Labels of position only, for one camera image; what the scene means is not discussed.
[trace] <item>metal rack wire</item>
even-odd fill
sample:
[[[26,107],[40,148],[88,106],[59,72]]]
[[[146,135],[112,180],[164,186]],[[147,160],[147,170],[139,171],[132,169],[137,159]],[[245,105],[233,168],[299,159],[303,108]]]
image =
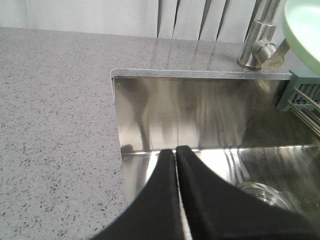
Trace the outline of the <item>metal rack wire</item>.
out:
[[[292,111],[320,137],[320,76],[305,69],[291,73],[277,108]]]
[[[298,96],[301,96],[299,101],[305,100],[305,103],[310,103],[319,113],[320,106],[296,87],[294,88],[294,91],[297,93],[296,97],[293,100],[288,100],[287,104],[291,107],[292,112],[320,137],[320,118],[307,107],[299,109],[295,105],[295,102],[297,101]]]

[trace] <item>stainless steel sink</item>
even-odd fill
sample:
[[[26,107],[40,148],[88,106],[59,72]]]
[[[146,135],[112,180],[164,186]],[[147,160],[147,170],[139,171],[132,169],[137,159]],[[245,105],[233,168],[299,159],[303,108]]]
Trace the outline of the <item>stainless steel sink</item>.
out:
[[[188,145],[234,186],[279,192],[320,228],[319,138],[275,105],[286,80],[113,78],[129,203],[145,185],[161,149]]]

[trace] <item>plate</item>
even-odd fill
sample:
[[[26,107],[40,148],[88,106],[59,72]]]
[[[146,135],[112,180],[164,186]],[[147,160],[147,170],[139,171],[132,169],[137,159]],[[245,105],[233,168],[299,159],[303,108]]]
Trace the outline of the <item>plate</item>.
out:
[[[320,75],[320,0],[287,0],[282,27],[290,48]]]

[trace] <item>gray speckled countertop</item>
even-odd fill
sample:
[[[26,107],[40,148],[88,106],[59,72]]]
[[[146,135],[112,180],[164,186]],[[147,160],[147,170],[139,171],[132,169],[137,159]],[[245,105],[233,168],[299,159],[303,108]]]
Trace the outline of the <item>gray speckled countertop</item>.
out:
[[[86,239],[126,208],[112,69],[246,73],[235,64],[240,47],[0,28],[0,239]],[[301,67],[289,52],[277,76]]]

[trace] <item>white curtain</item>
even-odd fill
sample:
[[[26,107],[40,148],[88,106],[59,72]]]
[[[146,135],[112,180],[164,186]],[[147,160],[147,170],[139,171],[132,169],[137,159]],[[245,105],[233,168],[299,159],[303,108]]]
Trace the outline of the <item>white curtain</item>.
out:
[[[261,0],[0,0],[0,27],[243,43],[256,2]],[[284,39],[281,20],[276,44]]]

